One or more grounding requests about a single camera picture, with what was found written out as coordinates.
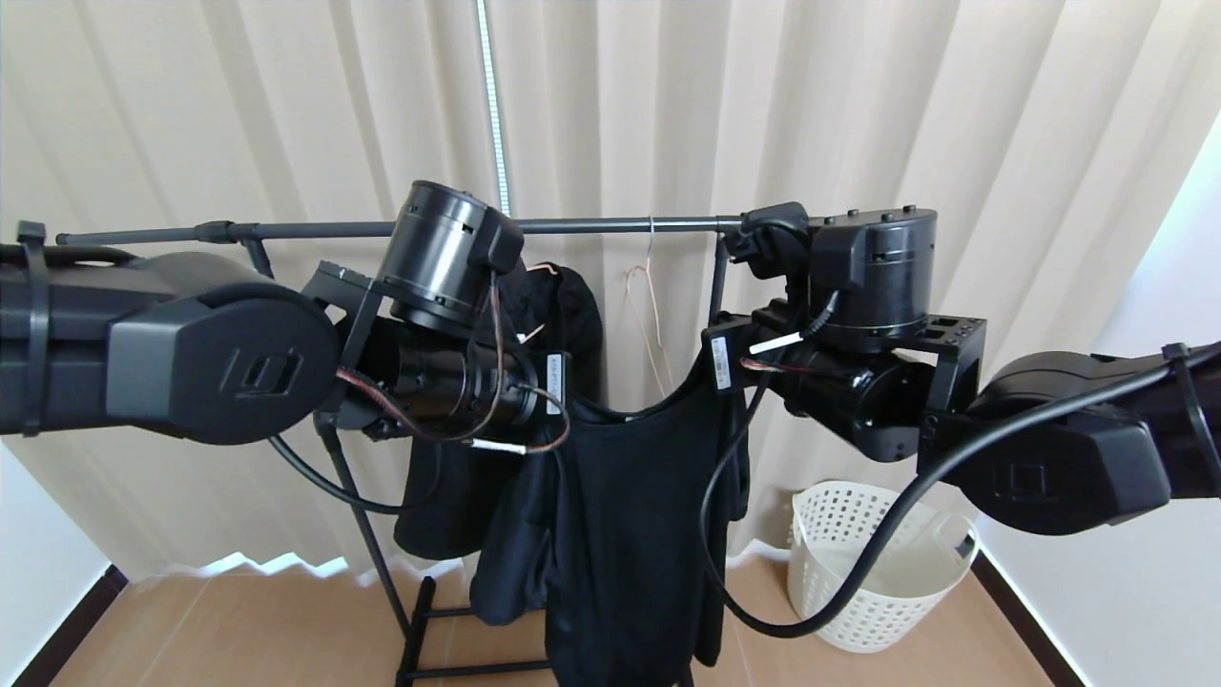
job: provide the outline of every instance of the white wall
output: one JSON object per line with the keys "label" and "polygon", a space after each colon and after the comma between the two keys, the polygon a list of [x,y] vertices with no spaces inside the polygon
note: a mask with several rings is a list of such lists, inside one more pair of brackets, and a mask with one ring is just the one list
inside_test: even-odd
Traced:
{"label": "white wall", "polygon": [[[1144,356],[1221,338],[1219,199],[1221,120],[1096,353]],[[1221,683],[1221,502],[1172,503],[1065,538],[988,522],[982,539],[1094,685]]]}
{"label": "white wall", "polygon": [[11,685],[110,561],[0,444],[0,685]]}

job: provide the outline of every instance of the robotic arm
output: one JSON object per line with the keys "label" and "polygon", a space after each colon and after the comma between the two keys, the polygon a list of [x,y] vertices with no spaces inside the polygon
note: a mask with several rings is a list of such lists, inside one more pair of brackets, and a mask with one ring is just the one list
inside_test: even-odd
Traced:
{"label": "robotic arm", "polygon": [[[1221,412],[1221,343],[1134,360],[1037,354],[980,392],[987,322],[929,311],[933,210],[810,217],[786,203],[702,220],[723,229],[735,261],[759,278],[783,276],[786,290],[705,329],[718,389],[756,387],[751,414],[770,389],[788,412],[875,461],[919,455],[916,481],[832,603],[773,626],[748,620],[726,594],[751,627],[795,637],[834,617],[939,481],[1042,534],[1221,495],[1219,430],[1208,422]],[[248,226],[210,222],[195,236]],[[488,441],[567,423],[558,381],[568,376],[562,353],[505,347],[496,286],[516,265],[523,232],[465,193],[416,182],[375,276],[324,261],[302,292],[270,268],[263,276],[208,253],[142,259],[44,246],[44,236],[22,222],[20,244],[0,246],[0,434],[133,426],[208,444],[275,443],[314,414],[335,444],[336,428],[518,453],[564,439]],[[391,316],[379,314],[383,303]],[[328,309],[342,312],[338,322]],[[491,340],[479,331],[485,311]]]}

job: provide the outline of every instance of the curtain fold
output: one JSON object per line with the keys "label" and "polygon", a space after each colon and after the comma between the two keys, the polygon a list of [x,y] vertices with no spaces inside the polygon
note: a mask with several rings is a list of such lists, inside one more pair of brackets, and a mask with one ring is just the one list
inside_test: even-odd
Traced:
{"label": "curtain fold", "polygon": [[[51,232],[389,218],[421,177],[498,196],[473,1],[2,11],[7,238],[17,218]],[[989,318],[988,371],[1090,348],[1221,110],[1216,0],[488,0],[487,13],[516,216],[737,214],[794,199],[816,215],[935,207],[934,306]],[[527,243],[527,260],[573,266],[595,290],[613,408],[645,408],[681,381],[706,316],[711,236]],[[269,250],[300,286],[320,257],[371,272],[383,245]],[[243,257],[139,250],[184,248]],[[646,255],[659,331],[632,271]],[[781,293],[735,266],[724,306]],[[673,376],[646,353],[658,338]],[[287,439],[333,475],[308,427]],[[817,481],[894,488],[912,471],[861,459],[774,398],[750,442],[737,548],[784,544],[789,497]],[[133,580],[234,550],[368,567],[347,506],[264,445],[133,430],[6,443]],[[408,444],[346,447],[365,497],[397,502]],[[933,502],[961,506],[947,488]],[[393,550],[389,520],[374,520]]]}

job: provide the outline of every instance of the barcode sticker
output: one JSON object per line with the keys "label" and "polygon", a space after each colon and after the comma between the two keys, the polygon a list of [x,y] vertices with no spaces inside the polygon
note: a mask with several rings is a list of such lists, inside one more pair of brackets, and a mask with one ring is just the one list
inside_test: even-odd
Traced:
{"label": "barcode sticker", "polygon": [[717,371],[717,392],[729,389],[729,351],[724,336],[712,339],[712,365]]}
{"label": "barcode sticker", "polygon": [[[564,403],[564,360],[560,354],[547,356],[547,392]],[[558,416],[559,406],[547,401],[547,415]]]}

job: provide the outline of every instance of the brown floor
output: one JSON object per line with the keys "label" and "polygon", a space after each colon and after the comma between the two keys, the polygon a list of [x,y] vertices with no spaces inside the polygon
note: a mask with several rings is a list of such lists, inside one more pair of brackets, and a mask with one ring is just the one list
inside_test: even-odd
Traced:
{"label": "brown floor", "polygon": [[[414,598],[419,583],[408,574],[398,580],[403,594]],[[752,559],[730,571],[729,586],[764,620],[796,620],[784,592],[783,564]],[[446,575],[436,605],[460,604],[465,587],[459,570]],[[817,637],[772,639],[728,613],[725,617],[720,661],[716,669],[696,665],[698,687],[1050,685],[969,576],[907,637],[873,655],[840,652]],[[388,687],[402,647],[381,588],[360,587],[348,575],[167,577],[128,587],[54,685]],[[541,614],[507,628],[486,627],[471,617],[444,619],[430,625],[421,664],[437,667],[542,655]],[[548,672],[444,680],[447,687],[554,683]]]}

